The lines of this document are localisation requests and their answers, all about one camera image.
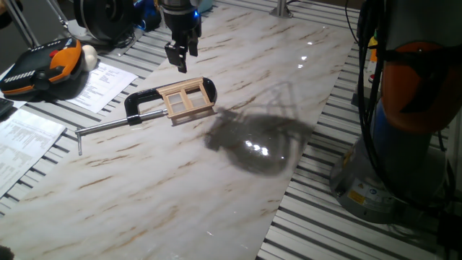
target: paper document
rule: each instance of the paper document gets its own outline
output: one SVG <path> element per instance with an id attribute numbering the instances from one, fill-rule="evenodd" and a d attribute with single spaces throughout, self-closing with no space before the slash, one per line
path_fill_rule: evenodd
<path id="1" fill-rule="evenodd" d="M 11 65 L 6 71 L 4 71 L 1 75 L 0 75 L 0 81 L 5 78 L 6 74 L 12 69 L 12 67 L 14 66 Z M 5 96 L 3 95 L 3 93 L 0 91 L 0 98 L 5 98 Z M 16 101 L 16 100 L 12 100 L 13 101 L 13 106 L 15 108 L 20 108 L 22 107 L 25 103 L 27 103 L 27 101 Z"/>
<path id="2" fill-rule="evenodd" d="M 98 67 L 90 72 L 80 95 L 68 101 L 98 113 L 136 78 L 133 73 L 100 62 Z"/>
<path id="3" fill-rule="evenodd" d="M 0 197 L 50 149 L 65 128 L 22 109 L 0 123 Z"/>

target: orange and black device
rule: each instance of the orange and black device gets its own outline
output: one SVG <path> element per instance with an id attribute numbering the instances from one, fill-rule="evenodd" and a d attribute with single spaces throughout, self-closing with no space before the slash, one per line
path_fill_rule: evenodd
<path id="1" fill-rule="evenodd" d="M 75 79 L 82 70 L 83 52 L 73 38 L 55 40 L 24 52 L 0 81 L 5 96 L 33 94 L 51 84 Z"/>

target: wooden frame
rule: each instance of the wooden frame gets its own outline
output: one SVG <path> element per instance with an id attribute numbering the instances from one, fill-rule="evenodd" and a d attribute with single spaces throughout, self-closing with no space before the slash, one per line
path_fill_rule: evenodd
<path id="1" fill-rule="evenodd" d="M 171 119 L 177 119 L 184 116 L 191 116 L 195 113 L 208 110 L 214 106 L 215 104 L 210 102 L 209 96 L 204 89 L 203 82 L 204 78 L 200 77 L 158 88 L 157 91 L 159 94 L 161 94 L 165 105 L 167 106 L 167 117 Z M 187 93 L 191 90 L 200 90 L 200 93 L 202 94 L 201 98 L 204 99 L 204 105 L 194 107 L 193 101 L 200 99 L 199 97 L 195 97 L 193 100 L 191 100 Z M 175 106 L 178 107 L 180 106 L 179 104 L 183 104 L 184 110 L 177 111 Z"/>

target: black cable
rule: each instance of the black cable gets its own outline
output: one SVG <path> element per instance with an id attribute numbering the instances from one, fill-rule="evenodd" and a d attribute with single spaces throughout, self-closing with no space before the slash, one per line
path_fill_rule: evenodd
<path id="1" fill-rule="evenodd" d="M 299 0 L 290 0 L 290 1 L 288 1 L 286 3 L 286 5 L 291 4 L 291 3 L 295 3 L 295 2 L 300 2 L 301 3 L 301 1 L 299 1 Z"/>
<path id="2" fill-rule="evenodd" d="M 443 144 L 443 136 L 441 134 L 441 131 L 438 131 L 438 141 L 440 141 L 441 152 L 446 152 L 445 145 Z"/>
<path id="3" fill-rule="evenodd" d="M 353 29 L 352 29 L 352 25 L 349 23 L 348 10 L 347 10 L 347 8 L 348 8 L 348 2 L 349 2 L 349 0 L 346 0 L 346 1 L 345 1 L 345 16 L 346 16 L 346 21 L 348 22 L 349 31 L 352 32 L 352 35 L 353 35 L 353 38 L 354 38 L 355 43 L 358 43 L 358 39 L 357 39 L 356 36 L 354 35 Z"/>
<path id="4" fill-rule="evenodd" d="M 135 31 L 132 28 L 130 31 L 126 32 L 124 36 L 120 37 L 119 41 L 114 44 L 115 48 L 125 48 L 135 41 Z"/>

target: marble surface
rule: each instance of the marble surface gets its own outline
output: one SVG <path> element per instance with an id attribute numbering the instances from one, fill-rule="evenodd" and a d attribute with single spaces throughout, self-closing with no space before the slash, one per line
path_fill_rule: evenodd
<path id="1" fill-rule="evenodd" d="M 187 74 L 165 61 L 138 86 L 208 77 L 216 113 L 85 136 L 0 220 L 0 244 L 23 260 L 254 259 L 351 46 L 346 30 L 216 8 Z"/>

